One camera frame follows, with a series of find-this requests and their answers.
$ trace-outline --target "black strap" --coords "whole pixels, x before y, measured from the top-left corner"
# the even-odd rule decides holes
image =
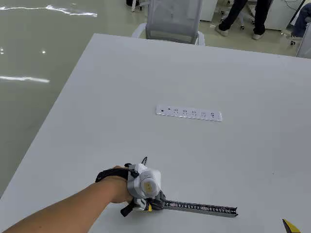
[[[128,171],[129,170],[125,169],[125,168],[112,168],[112,169],[108,169],[108,170],[100,172],[97,175],[95,182],[97,183],[97,182],[101,181],[102,179],[106,178],[107,176],[120,176],[120,177],[122,177],[122,178],[127,180]]]
[[[135,203],[133,199],[131,203],[129,203],[127,206],[121,209],[121,214],[123,215],[123,217],[126,217],[130,212],[132,212],[134,207],[135,207]]]

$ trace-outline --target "power strip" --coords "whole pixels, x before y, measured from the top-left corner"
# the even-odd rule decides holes
[[[211,120],[221,122],[223,120],[221,112],[208,111],[198,108],[175,107],[170,105],[158,105],[156,107],[157,115],[184,117],[199,120]]]

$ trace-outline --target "shoe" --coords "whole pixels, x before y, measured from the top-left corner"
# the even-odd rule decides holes
[[[261,34],[261,35],[258,35],[258,34],[253,34],[253,36],[252,36],[252,38],[254,39],[254,40],[259,40],[260,38],[262,38],[262,36],[263,36],[263,34]]]
[[[228,36],[228,33],[229,33],[229,29],[225,31],[220,30],[219,24],[215,27],[215,31],[218,32],[222,36]]]

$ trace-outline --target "glossy floor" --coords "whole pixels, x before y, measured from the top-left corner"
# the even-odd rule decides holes
[[[219,19],[200,24],[208,46],[295,55],[280,32],[252,40],[250,23],[221,37]],[[92,35],[130,36],[145,20],[125,0],[0,0],[0,196]]]

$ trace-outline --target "forearm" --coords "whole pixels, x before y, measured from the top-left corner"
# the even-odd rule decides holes
[[[81,192],[23,219],[4,233],[86,233],[115,196],[109,180],[94,183]]]

